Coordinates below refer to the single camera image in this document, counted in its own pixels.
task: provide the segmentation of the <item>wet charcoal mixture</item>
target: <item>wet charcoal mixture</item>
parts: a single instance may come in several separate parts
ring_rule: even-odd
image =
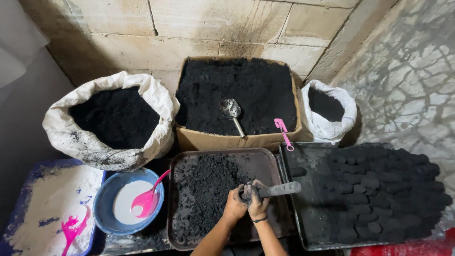
[[[313,87],[308,89],[308,99],[311,111],[318,113],[330,122],[341,122],[344,108],[339,100]]]
[[[440,169],[426,155],[404,149],[350,148],[328,157],[332,176],[322,184],[333,240],[342,244],[405,239],[431,235],[452,204],[444,185],[435,181]]]
[[[188,225],[173,228],[179,232],[179,234],[173,234],[174,240],[187,246],[189,242],[187,239],[203,238],[216,225],[223,215],[229,191],[240,184],[246,184],[250,178],[239,169],[231,157],[221,153],[198,156],[197,163],[191,165],[189,170],[176,169],[175,171],[182,175],[186,172],[192,173],[190,179],[175,184],[176,190],[182,194],[180,196],[186,197],[182,190],[189,188],[189,193],[194,198],[194,200],[187,198],[186,205],[178,206],[191,208],[188,215],[178,214],[177,216],[178,222],[182,219],[187,220]],[[242,231],[251,233],[251,226],[245,225]]]
[[[139,87],[101,91],[69,114],[82,130],[113,149],[143,148],[160,116],[139,95]]]
[[[176,97],[181,104],[177,123],[190,130],[238,136],[219,107],[230,98],[242,109],[238,121],[246,135],[279,133],[275,118],[281,118],[289,132],[297,124],[289,68],[260,59],[189,61]]]

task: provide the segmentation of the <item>person's left hand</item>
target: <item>person's left hand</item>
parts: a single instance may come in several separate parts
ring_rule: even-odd
[[[242,190],[244,186],[245,185],[241,184],[236,189],[231,190],[227,196],[228,200],[226,207],[224,207],[223,218],[232,226],[234,226],[248,210],[248,205],[243,203],[238,196],[238,192]]]

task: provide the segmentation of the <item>stone wall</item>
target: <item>stone wall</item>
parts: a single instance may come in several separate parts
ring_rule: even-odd
[[[358,143],[439,164],[455,196],[455,0],[403,0],[334,79],[361,113]]]
[[[354,52],[396,1],[20,0],[74,85],[126,70],[172,90],[187,56],[284,61],[303,80],[340,29],[338,48]]]

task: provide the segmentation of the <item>blue bowl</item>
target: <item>blue bowl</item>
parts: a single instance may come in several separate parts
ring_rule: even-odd
[[[144,219],[143,221],[134,225],[125,225],[120,223],[112,212],[115,197],[121,188],[126,184],[144,180],[151,184],[155,184],[158,180],[158,175],[153,171],[141,168],[134,172],[129,173],[116,173],[108,178],[102,185],[98,193],[96,194],[95,201],[93,203],[93,214],[95,217],[96,225],[105,233],[116,236],[126,236],[141,231],[147,227],[153,219],[158,215],[164,201],[164,186],[160,183],[156,191],[158,193],[158,205],[153,211],[152,215]]]

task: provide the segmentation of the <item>red cloth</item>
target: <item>red cloth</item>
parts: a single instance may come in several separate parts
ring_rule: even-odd
[[[451,256],[454,246],[455,228],[451,228],[445,232],[445,240],[358,247],[351,250],[350,256]]]

